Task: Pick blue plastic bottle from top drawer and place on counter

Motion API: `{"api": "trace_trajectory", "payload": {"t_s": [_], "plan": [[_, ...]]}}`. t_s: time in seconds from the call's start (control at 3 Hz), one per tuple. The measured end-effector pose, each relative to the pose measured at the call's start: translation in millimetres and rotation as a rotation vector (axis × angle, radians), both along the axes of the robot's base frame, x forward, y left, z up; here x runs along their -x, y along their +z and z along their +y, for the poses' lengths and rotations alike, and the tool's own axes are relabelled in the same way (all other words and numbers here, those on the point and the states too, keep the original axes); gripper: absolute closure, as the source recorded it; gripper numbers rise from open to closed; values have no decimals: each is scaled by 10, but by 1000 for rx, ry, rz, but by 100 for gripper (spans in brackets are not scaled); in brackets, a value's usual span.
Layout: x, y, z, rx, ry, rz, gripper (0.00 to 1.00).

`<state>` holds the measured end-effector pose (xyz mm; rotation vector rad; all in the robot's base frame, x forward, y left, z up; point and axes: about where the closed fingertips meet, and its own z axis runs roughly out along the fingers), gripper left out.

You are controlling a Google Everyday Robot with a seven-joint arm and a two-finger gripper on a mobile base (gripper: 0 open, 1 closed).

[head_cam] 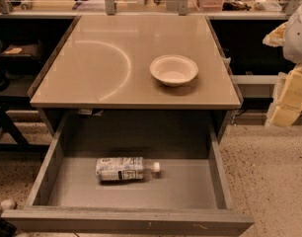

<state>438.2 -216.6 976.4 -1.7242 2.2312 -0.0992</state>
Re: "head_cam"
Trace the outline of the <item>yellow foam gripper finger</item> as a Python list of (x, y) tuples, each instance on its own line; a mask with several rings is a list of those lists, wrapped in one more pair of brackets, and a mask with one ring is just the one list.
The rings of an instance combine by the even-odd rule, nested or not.
[(287, 23), (283, 23), (267, 34), (263, 39), (263, 44), (271, 47), (279, 47), (284, 45), (285, 30)]
[(265, 125), (293, 125), (302, 113), (302, 64), (296, 64), (288, 73), (278, 73), (272, 98)]

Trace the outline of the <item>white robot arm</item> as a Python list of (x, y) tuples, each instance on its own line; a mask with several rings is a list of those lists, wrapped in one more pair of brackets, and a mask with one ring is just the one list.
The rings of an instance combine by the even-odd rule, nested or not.
[(290, 127), (302, 113), (302, 2), (287, 22), (264, 37), (263, 44), (281, 46), (283, 57), (295, 64), (288, 73), (278, 73), (265, 122)]

